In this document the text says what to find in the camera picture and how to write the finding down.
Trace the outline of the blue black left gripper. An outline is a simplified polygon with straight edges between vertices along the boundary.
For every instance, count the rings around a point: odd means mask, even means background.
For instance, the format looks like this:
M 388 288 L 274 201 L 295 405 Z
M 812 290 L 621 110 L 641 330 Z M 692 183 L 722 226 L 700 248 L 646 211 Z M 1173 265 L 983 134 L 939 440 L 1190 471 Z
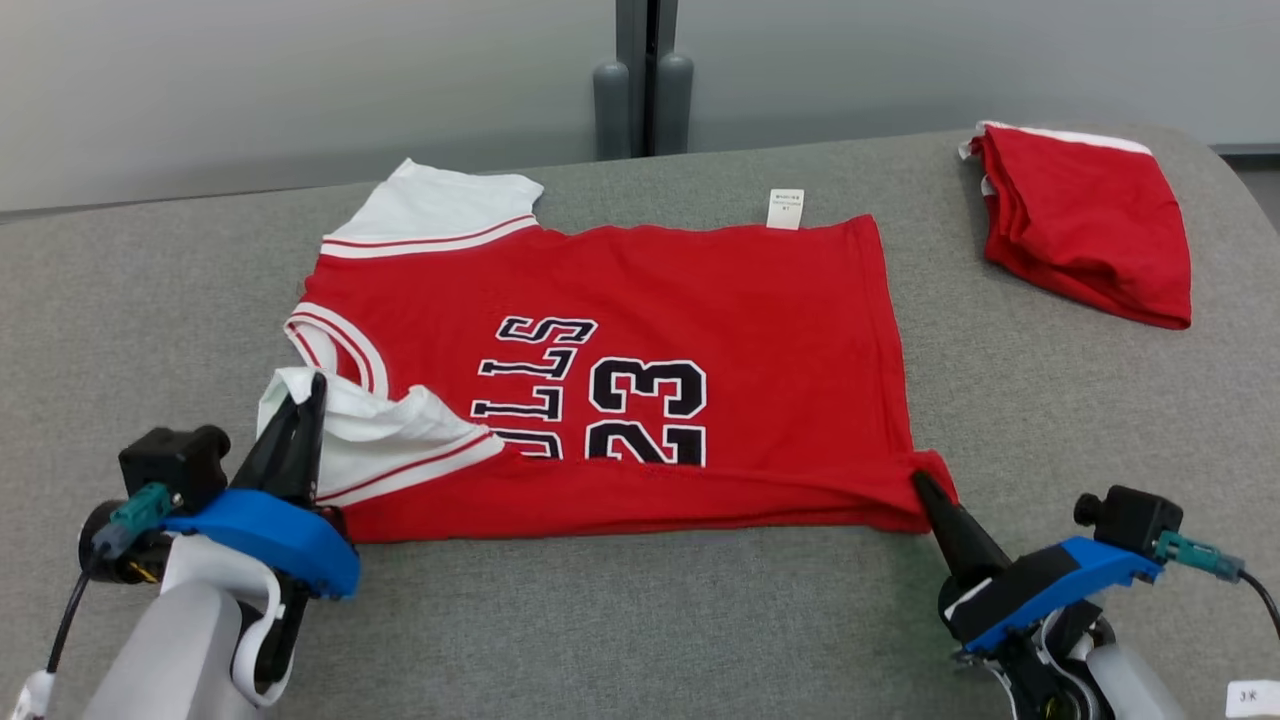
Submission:
M 315 372 L 308 388 L 300 404 L 285 395 L 233 477 L 233 489 L 195 515 L 168 515 L 163 529 L 205 536 L 283 571 L 321 597 L 346 600 L 358 589 L 360 557 L 324 516 L 302 509 L 316 501 L 325 375 Z

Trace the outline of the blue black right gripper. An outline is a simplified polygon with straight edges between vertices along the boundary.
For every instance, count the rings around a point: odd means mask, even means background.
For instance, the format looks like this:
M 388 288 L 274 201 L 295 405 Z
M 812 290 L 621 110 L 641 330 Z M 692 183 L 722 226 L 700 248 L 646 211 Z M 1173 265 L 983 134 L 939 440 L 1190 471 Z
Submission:
M 1114 585 L 1153 582 L 1165 566 L 1085 537 L 1011 564 L 986 529 L 927 471 L 911 482 L 954 584 L 966 591 L 942 607 L 943 624 L 969 655 L 993 653 L 1052 612 Z

